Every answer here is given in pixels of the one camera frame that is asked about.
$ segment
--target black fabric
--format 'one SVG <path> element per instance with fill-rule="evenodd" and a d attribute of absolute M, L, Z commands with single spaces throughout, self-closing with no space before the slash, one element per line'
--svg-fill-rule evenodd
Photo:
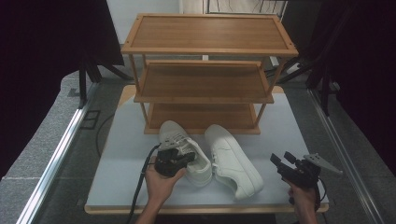
<path fill-rule="evenodd" d="M 123 64 L 106 0 L 0 3 L 1 176 L 46 117 L 83 55 Z"/>
<path fill-rule="evenodd" d="M 329 64 L 341 87 L 337 99 L 396 174 L 394 8 L 393 1 L 360 1 Z"/>

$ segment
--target metal floor strip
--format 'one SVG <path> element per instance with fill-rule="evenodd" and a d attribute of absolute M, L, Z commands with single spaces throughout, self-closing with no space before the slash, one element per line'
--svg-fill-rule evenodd
<path fill-rule="evenodd" d="M 347 153 L 347 149 L 344 146 L 338 132 L 332 125 L 332 120 L 325 115 L 320 106 L 320 100 L 318 95 L 312 90 L 308 90 L 308 94 L 311 97 L 311 100 L 314 103 L 314 106 L 318 112 L 318 115 L 323 122 L 323 125 L 328 133 L 330 139 L 332 140 L 332 144 L 334 146 L 335 152 L 338 155 L 343 167 L 345 169 L 345 173 L 349 177 L 353 188 L 356 190 L 359 200 L 361 201 L 361 205 L 370 221 L 370 223 L 385 223 L 381 214 L 379 213 L 377 206 L 375 204 L 375 200 L 371 195 L 370 191 L 367 189 L 364 184 L 361 175 L 355 165 L 353 164 L 352 159 L 349 157 Z"/>
<path fill-rule="evenodd" d="M 95 94 L 98 85 L 99 84 L 96 83 L 93 83 L 91 85 L 88 92 L 87 104 L 85 104 L 82 109 L 78 109 L 75 112 L 73 118 L 71 119 L 69 125 L 66 128 L 66 131 L 64 132 L 64 135 L 62 136 L 61 141 L 59 142 L 54 153 L 52 154 L 52 157 L 49 160 L 49 164 L 47 165 L 43 175 L 40 177 L 40 180 L 35 186 L 35 190 L 30 196 L 27 204 L 23 208 L 17 224 L 32 223 L 35 219 L 35 214 L 38 212 L 38 209 L 44 202 L 47 192 L 50 190 L 52 181 L 54 180 L 56 173 L 59 170 L 62 161 L 64 160 L 66 152 L 68 151 L 69 146 L 78 131 L 78 127 L 84 119 L 84 116 L 92 103 L 92 97 Z"/>

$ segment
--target sneaker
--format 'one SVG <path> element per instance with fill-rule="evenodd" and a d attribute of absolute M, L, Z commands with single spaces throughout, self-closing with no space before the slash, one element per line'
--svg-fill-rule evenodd
<path fill-rule="evenodd" d="M 193 185 L 203 187 L 210 182 L 212 179 L 210 160 L 180 125 L 172 120 L 164 122 L 159 137 L 162 144 L 175 145 L 180 155 L 195 153 L 195 159 L 189 162 L 186 168 L 186 177 Z"/>
<path fill-rule="evenodd" d="M 213 124 L 205 131 L 205 140 L 212 151 L 215 178 L 233 190 L 237 201 L 262 190 L 262 177 L 227 130 Z"/>

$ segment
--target top shelf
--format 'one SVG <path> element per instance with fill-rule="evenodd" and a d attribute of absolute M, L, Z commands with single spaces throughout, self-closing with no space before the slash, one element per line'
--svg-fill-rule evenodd
<path fill-rule="evenodd" d="M 121 52 L 298 55 L 277 15 L 138 14 Z"/>

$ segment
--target bottom shelf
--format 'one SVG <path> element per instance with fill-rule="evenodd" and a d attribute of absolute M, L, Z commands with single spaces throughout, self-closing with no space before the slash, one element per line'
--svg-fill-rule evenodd
<path fill-rule="evenodd" d="M 187 133 L 204 133 L 212 124 L 218 124 L 230 133 L 260 134 L 255 125 L 253 104 L 150 104 L 145 133 L 158 133 L 167 120 L 174 120 Z"/>

